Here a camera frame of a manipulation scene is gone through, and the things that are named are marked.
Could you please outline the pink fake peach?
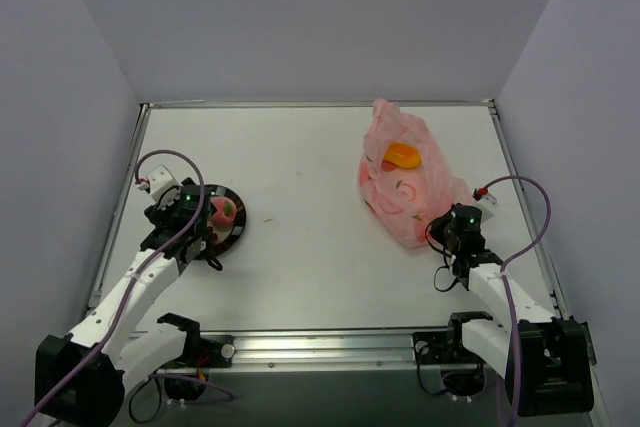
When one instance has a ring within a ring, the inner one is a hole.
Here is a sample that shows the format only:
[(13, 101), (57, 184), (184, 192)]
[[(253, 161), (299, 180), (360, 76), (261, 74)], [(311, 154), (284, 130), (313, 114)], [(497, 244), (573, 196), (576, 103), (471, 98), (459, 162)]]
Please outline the pink fake peach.
[(237, 208), (235, 203), (225, 196), (214, 196), (211, 198), (210, 222), (214, 226), (229, 227), (235, 221)]

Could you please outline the pink plastic bag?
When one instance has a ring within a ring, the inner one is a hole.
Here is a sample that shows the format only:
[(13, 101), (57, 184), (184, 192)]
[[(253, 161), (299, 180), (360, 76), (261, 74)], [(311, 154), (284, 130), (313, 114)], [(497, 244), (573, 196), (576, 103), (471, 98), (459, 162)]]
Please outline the pink plastic bag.
[[(403, 168), (386, 161), (384, 155), (394, 142), (416, 149), (420, 164)], [(426, 245), (427, 225), (453, 204), (472, 202), (469, 186), (453, 175), (427, 123), (384, 99), (373, 104), (357, 182), (374, 217), (408, 249)]]

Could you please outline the orange fake fruit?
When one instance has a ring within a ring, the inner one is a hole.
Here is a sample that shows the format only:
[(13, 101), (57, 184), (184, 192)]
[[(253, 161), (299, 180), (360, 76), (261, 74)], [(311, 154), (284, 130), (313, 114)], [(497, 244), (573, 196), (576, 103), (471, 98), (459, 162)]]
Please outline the orange fake fruit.
[(392, 142), (383, 156), (383, 161), (402, 169), (414, 169), (422, 163), (419, 151), (402, 142)]

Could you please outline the dark red fake grapes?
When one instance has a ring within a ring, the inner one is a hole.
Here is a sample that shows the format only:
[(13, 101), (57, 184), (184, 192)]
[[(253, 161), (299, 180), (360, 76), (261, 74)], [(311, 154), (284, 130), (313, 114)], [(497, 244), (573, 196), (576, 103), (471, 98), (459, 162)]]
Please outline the dark red fake grapes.
[(218, 233), (214, 230), (214, 228), (213, 227), (208, 227), (207, 230), (209, 232), (210, 240), (212, 242), (214, 242), (214, 243), (218, 242), (220, 237), (219, 237)]

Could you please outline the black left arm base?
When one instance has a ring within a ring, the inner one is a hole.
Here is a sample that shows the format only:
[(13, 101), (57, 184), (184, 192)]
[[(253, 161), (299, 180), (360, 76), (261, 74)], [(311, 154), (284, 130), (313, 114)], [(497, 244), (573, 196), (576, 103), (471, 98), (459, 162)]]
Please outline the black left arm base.
[(195, 353), (185, 361), (173, 362), (160, 380), (168, 400), (180, 404), (218, 404), (235, 399), (227, 388), (213, 386), (211, 369), (232, 366), (234, 337), (218, 335), (202, 338)]

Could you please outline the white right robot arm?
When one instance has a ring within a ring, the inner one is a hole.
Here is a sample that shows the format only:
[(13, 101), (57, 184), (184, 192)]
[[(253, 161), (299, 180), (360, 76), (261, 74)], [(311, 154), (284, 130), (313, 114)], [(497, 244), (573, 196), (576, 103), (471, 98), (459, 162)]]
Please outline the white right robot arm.
[(455, 359), (472, 354), (502, 379), (519, 417), (592, 410), (595, 398), (583, 326), (538, 304), (507, 276), (502, 260), (486, 246), (480, 208), (452, 205), (428, 227), (444, 250), (454, 282), (485, 305), (455, 313), (444, 347)]

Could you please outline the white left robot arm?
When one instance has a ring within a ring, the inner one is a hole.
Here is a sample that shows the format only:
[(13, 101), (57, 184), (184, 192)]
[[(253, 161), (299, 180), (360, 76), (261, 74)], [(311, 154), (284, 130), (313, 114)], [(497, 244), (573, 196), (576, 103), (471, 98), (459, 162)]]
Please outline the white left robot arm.
[(108, 426), (129, 392), (157, 369), (200, 358), (199, 323), (177, 314), (130, 338), (158, 297), (203, 255), (210, 234), (210, 186), (171, 182), (153, 198), (147, 212), (154, 228), (124, 276), (83, 321), (37, 348), (36, 413), (76, 426)]

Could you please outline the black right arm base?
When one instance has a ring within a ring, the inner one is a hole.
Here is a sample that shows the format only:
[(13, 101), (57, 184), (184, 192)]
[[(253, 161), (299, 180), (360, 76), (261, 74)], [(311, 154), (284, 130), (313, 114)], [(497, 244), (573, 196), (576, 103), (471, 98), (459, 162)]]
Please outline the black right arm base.
[[(455, 312), (444, 329), (418, 331), (412, 334), (416, 377), (420, 389), (429, 397), (448, 396), (452, 401), (471, 403), (488, 394), (495, 384), (489, 383), (485, 362), (462, 346), (462, 325), (472, 320), (493, 317), (483, 311)], [(426, 386), (421, 369), (425, 366), (453, 365), (439, 374), (439, 386)]]

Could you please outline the black rimmed round plate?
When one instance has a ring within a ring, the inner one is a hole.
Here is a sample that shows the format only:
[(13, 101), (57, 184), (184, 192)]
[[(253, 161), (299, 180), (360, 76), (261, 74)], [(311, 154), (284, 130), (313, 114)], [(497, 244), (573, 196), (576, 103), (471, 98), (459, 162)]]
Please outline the black rimmed round plate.
[(199, 260), (206, 261), (214, 269), (221, 270), (222, 266), (218, 258), (233, 248), (241, 239), (247, 225), (247, 210), (243, 200), (231, 188), (218, 184), (208, 184), (207, 187), (211, 190), (211, 198), (214, 196), (228, 197), (235, 203), (237, 208), (235, 221), (229, 227), (214, 226), (210, 220), (208, 220), (207, 228), (213, 227), (220, 239), (214, 243), (210, 240), (210, 237), (208, 237), (206, 246), (198, 257)]

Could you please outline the aluminium front rail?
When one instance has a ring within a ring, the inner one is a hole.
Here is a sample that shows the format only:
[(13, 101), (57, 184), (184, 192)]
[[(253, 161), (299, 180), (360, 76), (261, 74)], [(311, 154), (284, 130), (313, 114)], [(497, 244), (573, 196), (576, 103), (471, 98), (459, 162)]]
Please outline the aluminium front rail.
[[(232, 366), (239, 372), (328, 372), (403, 370), (414, 365), (412, 334), (444, 329), (398, 327), (320, 330), (203, 330), (197, 340), (176, 326), (156, 324), (146, 332), (132, 333), (116, 354), (115, 364), (131, 375), (143, 377), (155, 370), (168, 370), (176, 361), (188, 360), (202, 338), (234, 337)], [(507, 326), (492, 319), (472, 320), (462, 325), (462, 346), (478, 355), (495, 373), (503, 375), (512, 366)]]

